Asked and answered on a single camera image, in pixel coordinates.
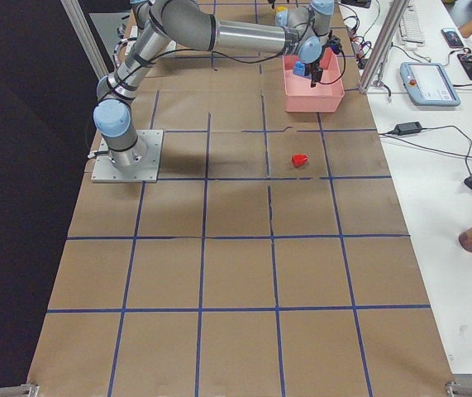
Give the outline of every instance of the power adapter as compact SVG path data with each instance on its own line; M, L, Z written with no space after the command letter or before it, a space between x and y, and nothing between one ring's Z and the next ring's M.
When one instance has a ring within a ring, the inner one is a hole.
M418 134L423 130L421 124L419 122L402 122L395 126L392 131L388 131L387 134L389 135L411 135L411 134Z

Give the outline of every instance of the metal mounting plate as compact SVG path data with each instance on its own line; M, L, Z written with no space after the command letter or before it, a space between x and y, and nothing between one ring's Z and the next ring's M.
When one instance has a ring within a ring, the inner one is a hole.
M159 176L160 152L164 139L163 130L136 130L138 138L147 144L147 155L138 165L127 170L116 168L107 155L100 155L94 163L92 181L95 183L156 182ZM107 151L102 139L99 151Z

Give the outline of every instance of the pink bin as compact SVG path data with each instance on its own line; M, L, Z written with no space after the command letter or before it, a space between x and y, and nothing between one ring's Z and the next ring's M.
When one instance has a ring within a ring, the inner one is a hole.
M342 79L334 84L311 88L311 80L293 74L296 55L284 56L285 112L335 112L344 98ZM320 66L323 68L322 82L329 83L341 75L338 59L331 49L326 49Z

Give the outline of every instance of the tablet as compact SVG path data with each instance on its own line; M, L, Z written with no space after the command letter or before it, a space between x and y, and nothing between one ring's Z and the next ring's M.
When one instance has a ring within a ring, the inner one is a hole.
M441 64L404 62L400 68L410 99L422 106L458 106L460 98Z

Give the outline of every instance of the white desk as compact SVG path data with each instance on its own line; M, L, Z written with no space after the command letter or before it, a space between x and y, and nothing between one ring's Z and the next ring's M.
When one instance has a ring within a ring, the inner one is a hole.
M367 40L374 40L372 35L380 30L388 12L388 1L380 1L381 17ZM440 30L454 23L441 1L416 0L416 4L427 38L427 45L418 53L444 64L450 49ZM341 10L344 16L351 14L343 7ZM362 34L374 20L377 7L373 3L370 10L355 10L362 21ZM384 82L397 93L391 103L386 95L374 94L384 91L369 91L378 131L393 130L400 122L419 121L424 127L454 124L472 138L472 91L459 91L462 104L455 109L418 108L404 93L398 77L398 67L404 61L405 55L391 50L384 74ZM446 69L454 84L470 82L455 55ZM446 151L468 150L468 141L455 129L423 132L406 139ZM455 374L472 374L472 254L463 250L457 240L460 232L472 226L472 191L463 184L468 176L465 163L463 159L414 149L389 138L382 142L451 370Z

